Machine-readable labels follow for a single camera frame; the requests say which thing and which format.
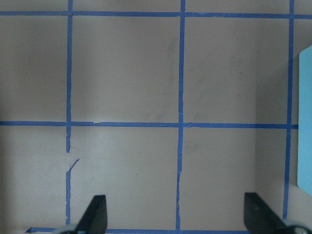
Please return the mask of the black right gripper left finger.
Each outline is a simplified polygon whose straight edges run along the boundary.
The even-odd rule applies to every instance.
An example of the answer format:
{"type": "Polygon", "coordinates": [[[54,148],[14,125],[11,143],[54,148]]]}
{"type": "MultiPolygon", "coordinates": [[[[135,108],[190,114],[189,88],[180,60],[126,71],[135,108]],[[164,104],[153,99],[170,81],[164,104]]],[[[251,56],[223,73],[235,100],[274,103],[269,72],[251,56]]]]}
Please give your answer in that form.
{"type": "Polygon", "coordinates": [[[105,234],[108,226],[105,195],[95,195],[75,228],[76,234],[105,234]]]}

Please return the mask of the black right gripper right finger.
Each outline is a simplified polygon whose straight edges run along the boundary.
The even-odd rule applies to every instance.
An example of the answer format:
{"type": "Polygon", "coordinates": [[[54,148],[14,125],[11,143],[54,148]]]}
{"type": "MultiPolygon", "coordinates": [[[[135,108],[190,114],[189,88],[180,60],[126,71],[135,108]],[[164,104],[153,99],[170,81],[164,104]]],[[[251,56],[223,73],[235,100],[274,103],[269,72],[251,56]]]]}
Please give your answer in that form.
{"type": "Polygon", "coordinates": [[[244,225],[250,234],[288,234],[286,224],[257,193],[244,194],[244,225]]]}

